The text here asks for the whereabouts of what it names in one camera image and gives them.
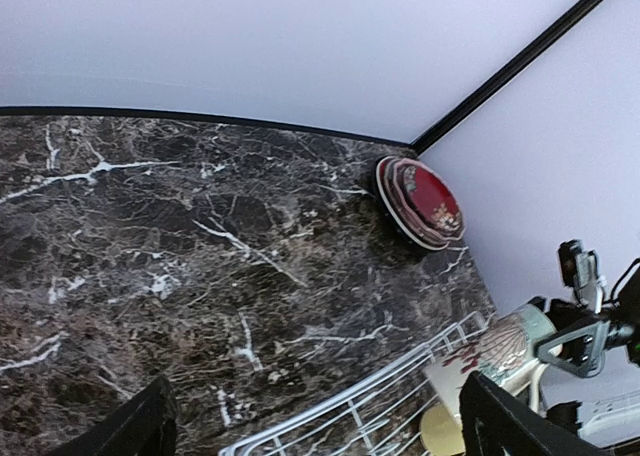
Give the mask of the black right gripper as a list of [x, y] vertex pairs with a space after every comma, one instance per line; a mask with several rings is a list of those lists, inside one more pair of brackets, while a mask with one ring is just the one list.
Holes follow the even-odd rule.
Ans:
[[583, 318], [540, 340], [536, 358], [576, 377], [590, 378], [606, 350], [624, 347], [628, 362], [639, 365], [639, 259], [614, 284], [607, 319]]

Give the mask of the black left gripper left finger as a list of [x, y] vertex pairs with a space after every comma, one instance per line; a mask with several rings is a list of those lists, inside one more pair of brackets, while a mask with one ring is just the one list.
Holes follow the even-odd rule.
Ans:
[[160, 375], [90, 430], [49, 452], [50, 456], [174, 455], [177, 403]]

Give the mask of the yellow mug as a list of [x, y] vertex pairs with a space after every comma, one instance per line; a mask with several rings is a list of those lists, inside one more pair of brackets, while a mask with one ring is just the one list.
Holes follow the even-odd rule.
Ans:
[[433, 456], [464, 455], [461, 427], [443, 405], [434, 405], [420, 420], [420, 440]]

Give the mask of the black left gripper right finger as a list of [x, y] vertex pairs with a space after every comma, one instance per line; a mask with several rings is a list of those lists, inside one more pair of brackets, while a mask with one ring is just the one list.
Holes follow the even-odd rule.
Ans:
[[598, 455], [600, 449], [547, 421], [478, 371], [459, 397], [468, 455]]

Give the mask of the black striped rim plate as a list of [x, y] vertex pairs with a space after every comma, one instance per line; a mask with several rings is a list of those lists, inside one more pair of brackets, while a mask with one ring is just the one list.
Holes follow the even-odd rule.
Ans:
[[429, 252], [431, 247], [425, 246], [410, 230], [408, 230], [402, 221], [400, 221], [392, 209], [389, 199], [385, 193], [383, 179], [386, 166], [389, 162], [394, 160], [393, 156], [385, 156], [380, 158], [373, 169], [373, 188], [375, 191], [376, 199], [379, 201], [379, 205], [384, 213], [387, 221], [393, 228], [393, 230], [405, 241], [405, 243], [415, 250], [422, 252]]

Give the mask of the pink polka dot plate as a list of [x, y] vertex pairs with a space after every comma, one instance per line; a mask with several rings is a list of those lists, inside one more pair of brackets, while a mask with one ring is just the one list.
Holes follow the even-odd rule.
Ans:
[[396, 198], [397, 202], [399, 202], [400, 204], [402, 204], [407, 210], [408, 210], [408, 215], [409, 216], [413, 216], [415, 218], [415, 220], [417, 221], [417, 223], [423, 228], [423, 229], [431, 229], [433, 230], [437, 235], [443, 237], [446, 241], [448, 241], [449, 243], [454, 242], [454, 241], [460, 241], [463, 236], [464, 236], [464, 232], [465, 232], [465, 224], [464, 224], [464, 220], [463, 220], [463, 214], [462, 214], [462, 222], [463, 222], [463, 226], [462, 229], [459, 232], [453, 233], [452, 235], [447, 235], [447, 234], [441, 234], [440, 232], [432, 229], [431, 227], [428, 227], [422, 220], [421, 218], [417, 215], [416, 212], [414, 212], [411, 207], [408, 205], [408, 202], [404, 196], [404, 192], [403, 192], [403, 187], [402, 187], [402, 181], [400, 178], [400, 171], [401, 171], [401, 166], [404, 163], [410, 163], [410, 164], [417, 164], [419, 166], [423, 166], [425, 167], [427, 170], [429, 170], [430, 172], [432, 172], [435, 176], [437, 176], [431, 169], [429, 169], [425, 164], [423, 164], [422, 162], [418, 161], [418, 160], [413, 160], [413, 159], [409, 159], [409, 158], [399, 158], [400, 161], [394, 163], [391, 166], [391, 170], [390, 170], [390, 178], [391, 178], [391, 191], [392, 191], [392, 195]]

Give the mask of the light green plate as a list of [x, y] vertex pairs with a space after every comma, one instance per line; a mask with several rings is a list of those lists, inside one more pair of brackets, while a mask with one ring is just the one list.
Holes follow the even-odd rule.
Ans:
[[448, 241], [437, 235], [431, 229], [423, 229], [413, 216], [408, 215], [408, 210], [392, 196], [390, 170], [391, 166], [399, 161], [400, 159], [398, 157], [394, 157], [394, 160], [387, 164], [383, 179], [384, 190], [392, 209], [396, 213], [398, 219], [404, 223], [404, 226], [408, 230], [410, 230], [425, 246], [432, 248], [430, 252], [446, 249], [449, 246]]

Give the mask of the red floral plate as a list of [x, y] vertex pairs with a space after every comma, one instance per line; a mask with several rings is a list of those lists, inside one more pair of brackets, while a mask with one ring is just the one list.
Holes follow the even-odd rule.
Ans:
[[460, 208], [437, 176], [423, 166], [404, 163], [400, 178], [408, 205], [428, 227], [447, 235], [462, 229]]

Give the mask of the white patterned tall mug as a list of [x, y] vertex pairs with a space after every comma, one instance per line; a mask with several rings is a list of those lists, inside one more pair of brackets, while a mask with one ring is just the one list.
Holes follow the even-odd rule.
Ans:
[[538, 411], [539, 383], [546, 365], [535, 356], [534, 348], [555, 332], [555, 326], [542, 310], [525, 304], [427, 366], [426, 377], [456, 422], [461, 421], [460, 392], [473, 371], [482, 373], [513, 396], [527, 389], [529, 408]]

